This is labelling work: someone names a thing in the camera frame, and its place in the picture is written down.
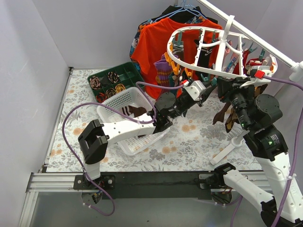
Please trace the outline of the plain dark brown sock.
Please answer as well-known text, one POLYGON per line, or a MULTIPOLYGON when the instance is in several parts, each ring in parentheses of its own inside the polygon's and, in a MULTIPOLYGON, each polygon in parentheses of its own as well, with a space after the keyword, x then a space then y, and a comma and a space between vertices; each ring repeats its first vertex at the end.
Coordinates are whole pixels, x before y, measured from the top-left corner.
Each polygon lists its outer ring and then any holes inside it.
POLYGON ((221 111, 219 111, 213 118, 213 125, 215 125, 217 122, 224 122, 224 118, 225 118, 225 113, 227 112, 227 110, 230 108, 231 103, 227 102, 225 103, 224 107, 222 108, 221 111))

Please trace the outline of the brown argyle sock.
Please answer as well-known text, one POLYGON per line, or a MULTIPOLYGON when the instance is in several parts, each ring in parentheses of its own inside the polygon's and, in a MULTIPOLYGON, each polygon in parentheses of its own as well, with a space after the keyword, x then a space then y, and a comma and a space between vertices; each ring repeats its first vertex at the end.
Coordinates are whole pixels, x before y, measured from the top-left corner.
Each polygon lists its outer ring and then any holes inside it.
POLYGON ((229 133, 232 130, 235 123, 239 124, 239 120, 238 120, 237 114, 235 113, 234 109, 232 108, 230 115, 225 122, 225 130, 227 133, 229 133))

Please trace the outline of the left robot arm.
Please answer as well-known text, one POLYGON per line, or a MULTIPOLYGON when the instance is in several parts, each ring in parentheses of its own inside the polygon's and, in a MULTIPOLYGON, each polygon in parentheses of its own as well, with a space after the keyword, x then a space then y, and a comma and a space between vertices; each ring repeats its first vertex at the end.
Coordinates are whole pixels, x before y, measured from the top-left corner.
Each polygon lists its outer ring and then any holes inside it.
POLYGON ((215 88, 206 88, 199 80, 187 80, 183 85, 180 96, 176 97, 171 92, 161 94, 153 109, 141 116, 110 123, 92 120, 88 124, 78 142, 84 159, 84 183, 90 189, 100 186, 100 161, 104 159, 108 146, 132 137, 165 131, 172 126, 172 119, 185 116, 194 105, 202 106, 215 88))

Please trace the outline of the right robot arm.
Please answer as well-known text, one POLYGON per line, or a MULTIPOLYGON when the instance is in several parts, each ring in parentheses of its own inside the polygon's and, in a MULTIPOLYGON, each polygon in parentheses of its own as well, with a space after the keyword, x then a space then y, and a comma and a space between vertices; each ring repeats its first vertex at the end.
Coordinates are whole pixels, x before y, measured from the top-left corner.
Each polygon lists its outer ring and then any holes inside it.
POLYGON ((220 188, 230 187, 249 201, 268 227, 301 227, 303 225, 303 195, 292 176, 288 147, 274 122, 283 114, 278 100, 268 94, 255 95, 248 79, 218 78, 218 97, 230 102, 243 136, 253 156, 261 165, 272 193, 268 193, 242 175, 232 164, 214 169, 213 175, 199 182, 220 188))

